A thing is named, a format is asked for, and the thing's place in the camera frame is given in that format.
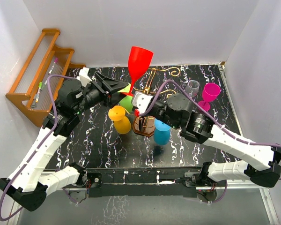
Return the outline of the clear wine glass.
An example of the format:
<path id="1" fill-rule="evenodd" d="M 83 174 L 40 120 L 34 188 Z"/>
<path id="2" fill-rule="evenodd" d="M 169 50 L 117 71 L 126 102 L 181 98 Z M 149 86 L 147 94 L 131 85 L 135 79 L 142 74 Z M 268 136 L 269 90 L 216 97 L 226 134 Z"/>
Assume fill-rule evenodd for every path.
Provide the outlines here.
<path id="1" fill-rule="evenodd" d="M 191 97 L 194 98 L 199 91 L 200 83 L 196 80 L 190 80 L 185 88 L 185 92 Z"/>

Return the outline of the red wine glass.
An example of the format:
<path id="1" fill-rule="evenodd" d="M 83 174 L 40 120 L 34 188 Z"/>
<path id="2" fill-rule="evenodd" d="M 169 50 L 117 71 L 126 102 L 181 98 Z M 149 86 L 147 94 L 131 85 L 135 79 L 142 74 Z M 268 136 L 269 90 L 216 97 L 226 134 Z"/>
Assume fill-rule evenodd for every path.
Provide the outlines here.
<path id="1" fill-rule="evenodd" d="M 132 90 L 135 82 L 141 78 L 148 70 L 154 53 L 148 49 L 132 46 L 128 59 L 128 71 L 131 77 L 131 87 L 128 92 L 121 91 L 122 94 L 133 96 Z"/>

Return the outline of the magenta wine glass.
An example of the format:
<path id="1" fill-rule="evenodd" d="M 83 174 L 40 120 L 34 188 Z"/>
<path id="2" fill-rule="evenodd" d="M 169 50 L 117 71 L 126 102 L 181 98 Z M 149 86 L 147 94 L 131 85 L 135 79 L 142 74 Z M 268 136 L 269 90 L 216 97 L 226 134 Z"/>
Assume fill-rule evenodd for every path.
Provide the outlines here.
<path id="1" fill-rule="evenodd" d="M 210 109 L 210 103 L 217 99 L 221 92 L 221 88 L 215 83 L 207 83 L 202 92 L 202 101 L 198 102 L 198 105 L 205 111 Z"/>

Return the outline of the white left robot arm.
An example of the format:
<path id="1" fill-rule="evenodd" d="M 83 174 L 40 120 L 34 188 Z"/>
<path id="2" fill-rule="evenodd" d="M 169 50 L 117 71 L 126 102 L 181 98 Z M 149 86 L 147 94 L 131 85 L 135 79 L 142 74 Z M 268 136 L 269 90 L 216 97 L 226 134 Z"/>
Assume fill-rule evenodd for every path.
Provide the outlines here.
<path id="1" fill-rule="evenodd" d="M 56 190 L 67 185 L 85 186 L 87 171 L 77 163 L 44 177 L 41 174 L 56 150 L 80 123 L 81 114 L 98 103 L 114 107 L 125 97 L 120 91 L 128 85 L 99 72 L 87 77 L 85 84 L 76 78 L 67 78 L 31 149 L 9 177 L 0 179 L 3 194 L 26 210 L 35 211 Z"/>

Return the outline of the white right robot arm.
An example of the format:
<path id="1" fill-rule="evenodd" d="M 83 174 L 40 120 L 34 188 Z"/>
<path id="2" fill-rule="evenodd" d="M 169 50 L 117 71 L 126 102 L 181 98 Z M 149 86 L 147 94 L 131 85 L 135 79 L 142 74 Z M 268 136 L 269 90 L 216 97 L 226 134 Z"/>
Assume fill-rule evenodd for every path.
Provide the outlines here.
<path id="1" fill-rule="evenodd" d="M 181 136 L 193 143 L 221 149 L 239 160 L 228 163 L 205 162 L 195 183 L 210 186 L 222 180 L 250 180 L 256 185 L 272 188 L 281 177 L 281 146 L 266 146 L 230 132 L 205 112 L 195 112 L 196 103 L 183 94 L 174 94 L 166 102 L 153 97 L 147 114 L 171 128 L 181 130 Z"/>

